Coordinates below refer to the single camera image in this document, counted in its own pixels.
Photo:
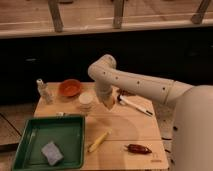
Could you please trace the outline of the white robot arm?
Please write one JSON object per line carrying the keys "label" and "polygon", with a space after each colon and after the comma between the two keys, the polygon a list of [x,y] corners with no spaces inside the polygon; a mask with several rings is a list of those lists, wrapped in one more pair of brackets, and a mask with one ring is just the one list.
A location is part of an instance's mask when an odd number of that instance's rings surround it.
{"label": "white robot arm", "polygon": [[174,122],[171,171],[213,171],[213,85],[187,83],[120,71],[105,54],[88,67],[98,100],[113,106],[114,86],[171,107]]}

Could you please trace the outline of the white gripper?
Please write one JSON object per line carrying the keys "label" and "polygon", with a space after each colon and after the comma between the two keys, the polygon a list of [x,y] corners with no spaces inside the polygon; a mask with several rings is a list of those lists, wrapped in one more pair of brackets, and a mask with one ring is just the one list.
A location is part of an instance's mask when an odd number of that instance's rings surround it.
{"label": "white gripper", "polygon": [[111,110],[115,105],[115,99],[112,96],[113,89],[109,84],[96,82],[95,92],[100,102],[103,102],[104,106]]}

